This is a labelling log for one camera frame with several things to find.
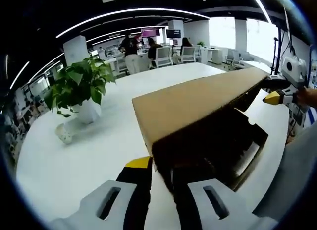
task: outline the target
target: white office chair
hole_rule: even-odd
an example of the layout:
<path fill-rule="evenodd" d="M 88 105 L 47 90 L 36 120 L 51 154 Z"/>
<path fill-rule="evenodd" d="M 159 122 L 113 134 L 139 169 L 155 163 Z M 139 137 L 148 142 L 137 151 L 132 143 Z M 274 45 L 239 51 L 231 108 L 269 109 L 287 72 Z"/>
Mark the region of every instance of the white office chair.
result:
<path fill-rule="evenodd" d="M 154 62 L 157 68 L 172 65 L 171 47 L 157 48 Z"/>
<path fill-rule="evenodd" d="M 195 45 L 195 61 L 201 59 L 201 46 Z"/>
<path fill-rule="evenodd" d="M 235 49 L 228 49 L 228 56 L 226 59 L 231 66 L 237 69 L 244 69 L 245 66 L 241 64 L 241 59 L 239 56 L 239 52 Z"/>
<path fill-rule="evenodd" d="M 195 50 L 196 50 L 195 47 L 183 47 L 183 51 L 180 56 L 182 63 L 196 62 Z"/>
<path fill-rule="evenodd" d="M 115 66 L 114 76 L 122 75 L 123 72 L 125 72 L 125 75 L 128 75 L 128 68 L 125 64 L 125 57 L 124 55 L 120 54 L 116 56 L 116 66 Z"/>

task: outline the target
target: person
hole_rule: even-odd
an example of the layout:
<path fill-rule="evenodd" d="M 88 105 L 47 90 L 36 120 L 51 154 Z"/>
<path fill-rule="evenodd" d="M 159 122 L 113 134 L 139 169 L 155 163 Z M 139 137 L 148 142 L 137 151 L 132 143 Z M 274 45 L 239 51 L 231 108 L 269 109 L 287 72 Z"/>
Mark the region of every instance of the person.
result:
<path fill-rule="evenodd" d="M 106 60 L 106 51 L 102 47 L 99 47 L 98 55 L 101 60 Z"/>
<path fill-rule="evenodd" d="M 303 89 L 297 93 L 298 102 L 317 109 L 317 90 Z M 317 165 L 317 121 L 305 128 L 285 146 L 275 178 L 253 213 L 280 221 L 301 196 Z"/>
<path fill-rule="evenodd" d="M 156 64 L 154 61 L 157 55 L 157 48 L 162 48 L 162 46 L 159 44 L 156 44 L 156 42 L 152 38 L 149 38 L 148 41 L 150 46 L 148 51 L 148 58 L 151 60 L 151 65 L 153 67 L 156 67 Z"/>
<path fill-rule="evenodd" d="M 180 48 L 180 55 L 177 53 L 173 54 L 173 62 L 174 64 L 180 64 L 180 60 L 181 60 L 181 55 L 183 53 L 183 47 L 192 47 L 193 45 L 189 42 L 188 38 L 183 38 L 182 39 L 182 46 Z"/>
<path fill-rule="evenodd" d="M 130 32 L 127 31 L 119 49 L 125 52 L 125 63 L 130 75 L 140 72 L 137 46 L 138 41 L 130 37 Z"/>

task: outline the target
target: white flower pot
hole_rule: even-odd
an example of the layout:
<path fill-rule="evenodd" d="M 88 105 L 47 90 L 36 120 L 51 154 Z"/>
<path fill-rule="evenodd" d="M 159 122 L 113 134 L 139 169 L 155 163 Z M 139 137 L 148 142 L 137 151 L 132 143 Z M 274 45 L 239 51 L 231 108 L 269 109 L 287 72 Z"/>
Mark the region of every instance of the white flower pot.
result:
<path fill-rule="evenodd" d="M 101 106 L 91 98 L 84 100 L 82 105 L 75 105 L 72 108 L 77 112 L 77 118 L 84 124 L 95 122 L 101 116 Z"/>

